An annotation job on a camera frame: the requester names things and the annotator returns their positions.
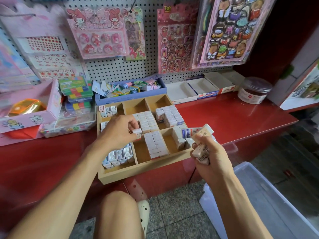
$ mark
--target red table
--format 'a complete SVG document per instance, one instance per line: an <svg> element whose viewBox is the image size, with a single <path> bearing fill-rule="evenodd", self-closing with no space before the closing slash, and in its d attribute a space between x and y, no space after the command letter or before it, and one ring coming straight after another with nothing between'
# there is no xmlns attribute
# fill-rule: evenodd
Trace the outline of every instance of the red table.
<svg viewBox="0 0 319 239"><path fill-rule="evenodd" d="M208 123L234 163L250 161L297 119L269 100L251 105L237 93L176 105L188 127ZM77 163L96 138L96 129L49 139L36 139L0 147L0 223L10 230L41 198L48 194ZM98 202L113 190L129 192L136 200L161 194L200 180L191 158L109 185L96 178L78 221L96 215Z"/></svg>

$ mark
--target clear plastic lid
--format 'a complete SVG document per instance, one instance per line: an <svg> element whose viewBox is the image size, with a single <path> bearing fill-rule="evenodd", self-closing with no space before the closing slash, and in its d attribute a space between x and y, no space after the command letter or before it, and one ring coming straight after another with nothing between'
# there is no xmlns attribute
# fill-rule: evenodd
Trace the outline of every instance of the clear plastic lid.
<svg viewBox="0 0 319 239"><path fill-rule="evenodd" d="M247 77L244 80L243 84L248 89L251 89L260 93L268 93L272 89L272 84L258 77Z"/></svg>

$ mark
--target jar label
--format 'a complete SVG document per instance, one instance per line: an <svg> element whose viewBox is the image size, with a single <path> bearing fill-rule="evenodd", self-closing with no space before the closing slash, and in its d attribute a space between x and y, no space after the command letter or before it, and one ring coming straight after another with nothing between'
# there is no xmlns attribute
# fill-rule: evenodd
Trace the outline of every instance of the jar label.
<svg viewBox="0 0 319 239"><path fill-rule="evenodd" d="M266 96L267 95L256 96L256 95L250 94L249 92L245 91L243 88L240 88L238 92L239 99L249 104L260 104L265 99Z"/></svg>

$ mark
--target orange plastic object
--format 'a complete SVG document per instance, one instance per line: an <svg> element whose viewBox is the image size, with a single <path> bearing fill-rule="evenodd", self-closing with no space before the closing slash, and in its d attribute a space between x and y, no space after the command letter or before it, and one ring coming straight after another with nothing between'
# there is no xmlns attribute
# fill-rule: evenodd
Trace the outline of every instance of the orange plastic object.
<svg viewBox="0 0 319 239"><path fill-rule="evenodd" d="M26 127L10 132L4 132L3 134L12 139L31 139L37 136L40 126L41 125Z"/></svg>
<svg viewBox="0 0 319 239"><path fill-rule="evenodd" d="M14 104L9 111L8 116L18 116L22 114L29 114L33 112L45 111L46 106L40 101L36 99L24 99Z"/></svg>

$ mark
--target white pegboard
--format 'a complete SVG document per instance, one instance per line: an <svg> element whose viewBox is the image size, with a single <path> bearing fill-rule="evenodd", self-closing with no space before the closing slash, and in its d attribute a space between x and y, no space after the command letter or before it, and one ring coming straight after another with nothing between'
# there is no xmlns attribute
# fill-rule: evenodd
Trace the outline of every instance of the white pegboard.
<svg viewBox="0 0 319 239"><path fill-rule="evenodd" d="M135 6L143 9L146 60L126 61L124 57L108 59L96 59L86 61L87 70L91 80L96 81L122 81L130 79L144 78L158 72L158 47L157 47L157 12L164 3L174 3L175 0L136 0ZM180 0L181 2L191 2L199 0ZM32 7L35 3L41 3L50 9L53 4L59 4L66 8L82 8L104 6L104 7L130 7L134 0L58 0L58 1L32 1L23 0ZM70 45L73 40L66 40ZM232 67L220 67L200 69L189 72L169 73L162 75L163 80L179 80L189 76L201 74L203 71L219 71L231 69Z"/></svg>

